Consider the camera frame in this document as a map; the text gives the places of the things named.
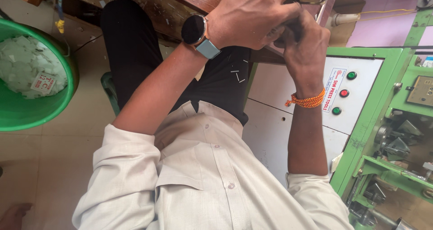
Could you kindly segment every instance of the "yellow wire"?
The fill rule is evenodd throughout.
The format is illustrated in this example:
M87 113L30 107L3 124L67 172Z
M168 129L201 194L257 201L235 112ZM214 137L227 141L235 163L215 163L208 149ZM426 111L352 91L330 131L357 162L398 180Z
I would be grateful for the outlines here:
M394 11L415 11L415 9L412 10L408 10L408 9L396 9L396 10L389 10L389 11L369 11L369 12L360 12L361 13L372 13L372 12L379 12L379 13L384 13L384 12L394 12Z
M378 19L378 18L385 18L385 17L395 17L395 16L412 14L412 13L415 13L415 12L401 13L401 14L396 14L396 15L391 15L391 16L384 16L384 17L373 17L373 18L361 19L361 20L358 20L358 21L367 21L367 20Z

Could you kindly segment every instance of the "push button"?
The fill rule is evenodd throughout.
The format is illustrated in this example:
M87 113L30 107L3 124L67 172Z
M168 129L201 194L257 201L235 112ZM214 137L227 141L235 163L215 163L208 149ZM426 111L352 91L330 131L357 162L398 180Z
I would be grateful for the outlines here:
M339 107L334 107L334 108L332 109L332 114L334 114L334 115L340 115L340 113L341 113L341 108L339 108Z
M349 96L349 90L343 89L342 91L340 91L340 96L341 97L348 97Z
M355 72L349 72L346 77L347 77L347 79L352 80L352 79L355 79L356 76L358 76L358 74L356 74Z

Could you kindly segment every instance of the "watch strap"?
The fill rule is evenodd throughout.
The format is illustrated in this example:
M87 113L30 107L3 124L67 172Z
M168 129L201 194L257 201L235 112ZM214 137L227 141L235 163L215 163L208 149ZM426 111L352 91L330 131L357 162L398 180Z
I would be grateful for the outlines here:
M204 57L208 59L213 59L217 56L221 50L216 48L212 42L210 42L207 38L203 40L197 47L195 47Z

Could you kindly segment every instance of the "sticker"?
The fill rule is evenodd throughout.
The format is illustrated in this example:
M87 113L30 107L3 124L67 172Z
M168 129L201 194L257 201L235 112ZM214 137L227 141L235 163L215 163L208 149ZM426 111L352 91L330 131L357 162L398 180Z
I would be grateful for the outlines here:
M329 75L328 82L325 86L325 96L322 102L322 111L329 113L332 110L332 104L338 95L338 89L343 81L347 69L334 67Z
M42 94L50 94L53 84L55 83L55 77L46 74L44 72L39 72L36 75L35 80L32 83L30 89L42 92Z

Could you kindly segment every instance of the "hand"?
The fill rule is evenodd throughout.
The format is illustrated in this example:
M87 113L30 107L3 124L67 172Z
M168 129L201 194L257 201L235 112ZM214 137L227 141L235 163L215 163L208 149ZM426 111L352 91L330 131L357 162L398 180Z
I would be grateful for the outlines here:
M314 18L303 10L299 15L300 40L286 27L283 33L284 59L296 86L298 99L318 96L323 90L323 70L330 31L320 27Z
M0 220L0 230L21 230L23 217L30 208L31 203L17 204L9 208Z
M207 19L208 37L221 49L244 46L260 50L284 32L279 26L299 15L300 4L284 5L285 0L221 0Z

